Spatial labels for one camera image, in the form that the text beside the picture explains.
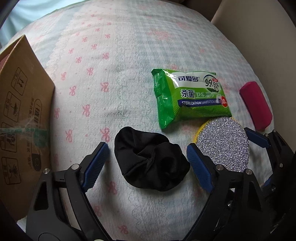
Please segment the magenta pouch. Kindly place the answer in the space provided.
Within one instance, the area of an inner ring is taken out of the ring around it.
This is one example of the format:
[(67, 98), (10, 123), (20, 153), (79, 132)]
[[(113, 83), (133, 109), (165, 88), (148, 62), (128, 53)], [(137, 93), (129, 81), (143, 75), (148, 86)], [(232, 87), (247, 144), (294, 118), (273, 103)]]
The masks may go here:
[(247, 82), (240, 88), (239, 93), (249, 111), (255, 129), (265, 130), (271, 124), (273, 115), (257, 82)]

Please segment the round silver glitter sponge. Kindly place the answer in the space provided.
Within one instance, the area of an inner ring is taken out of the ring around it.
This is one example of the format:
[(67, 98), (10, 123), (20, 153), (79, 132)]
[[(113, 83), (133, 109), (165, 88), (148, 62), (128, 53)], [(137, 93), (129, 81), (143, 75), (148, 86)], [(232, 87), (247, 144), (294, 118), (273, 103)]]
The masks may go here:
[(214, 164), (229, 171), (248, 167), (249, 140), (244, 128), (233, 118), (212, 118), (198, 129), (194, 143)]

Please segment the green wet wipes pack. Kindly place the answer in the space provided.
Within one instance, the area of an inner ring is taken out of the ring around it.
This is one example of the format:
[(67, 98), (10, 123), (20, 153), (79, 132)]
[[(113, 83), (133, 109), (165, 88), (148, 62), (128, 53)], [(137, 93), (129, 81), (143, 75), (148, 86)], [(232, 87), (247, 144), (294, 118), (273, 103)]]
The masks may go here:
[(152, 76), (161, 129), (177, 121), (232, 116), (216, 73), (158, 68)]

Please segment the black velvet scrunchie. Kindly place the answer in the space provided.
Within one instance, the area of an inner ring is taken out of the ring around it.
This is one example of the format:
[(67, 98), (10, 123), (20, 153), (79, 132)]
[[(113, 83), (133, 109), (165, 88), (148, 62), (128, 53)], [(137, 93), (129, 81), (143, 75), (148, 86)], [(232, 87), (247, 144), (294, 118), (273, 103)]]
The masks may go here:
[(114, 140), (114, 154), (127, 183), (160, 192), (178, 186), (190, 163), (178, 144), (160, 133), (122, 128)]

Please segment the cardboard box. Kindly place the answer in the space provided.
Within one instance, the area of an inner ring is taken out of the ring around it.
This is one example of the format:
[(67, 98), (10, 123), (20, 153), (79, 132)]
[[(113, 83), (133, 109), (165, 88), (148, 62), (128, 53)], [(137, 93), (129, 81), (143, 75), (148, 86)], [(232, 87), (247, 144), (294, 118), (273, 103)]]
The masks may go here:
[(17, 221), (50, 164), (55, 85), (22, 35), (1, 52), (1, 202)]

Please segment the checked floral bed sheet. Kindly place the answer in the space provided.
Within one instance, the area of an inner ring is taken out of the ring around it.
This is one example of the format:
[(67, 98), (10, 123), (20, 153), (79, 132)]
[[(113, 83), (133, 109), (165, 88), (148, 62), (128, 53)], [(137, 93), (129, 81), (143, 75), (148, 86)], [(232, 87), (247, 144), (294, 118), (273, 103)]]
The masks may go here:
[[(201, 14), (168, 1), (86, 1), (44, 16), (15, 40), (22, 35), (55, 85), (48, 169), (67, 170), (107, 143), (109, 157), (86, 196), (111, 240), (185, 240), (209, 197), (192, 166), (169, 191), (134, 187), (116, 160), (115, 136), (126, 126), (160, 133), (188, 161), (187, 146), (212, 118), (161, 129), (152, 76), (158, 68), (216, 73), (229, 118), (254, 131), (239, 90), (259, 79), (240, 51)], [(260, 187), (272, 173), (266, 150), (250, 141), (247, 169)]]

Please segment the light blue hanging cloth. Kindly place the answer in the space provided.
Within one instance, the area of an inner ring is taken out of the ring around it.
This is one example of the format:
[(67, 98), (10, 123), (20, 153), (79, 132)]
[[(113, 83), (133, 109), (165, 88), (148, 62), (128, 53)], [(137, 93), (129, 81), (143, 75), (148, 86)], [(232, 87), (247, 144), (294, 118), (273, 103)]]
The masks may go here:
[(1, 47), (33, 21), (66, 6), (82, 1), (18, 1), (1, 26)]

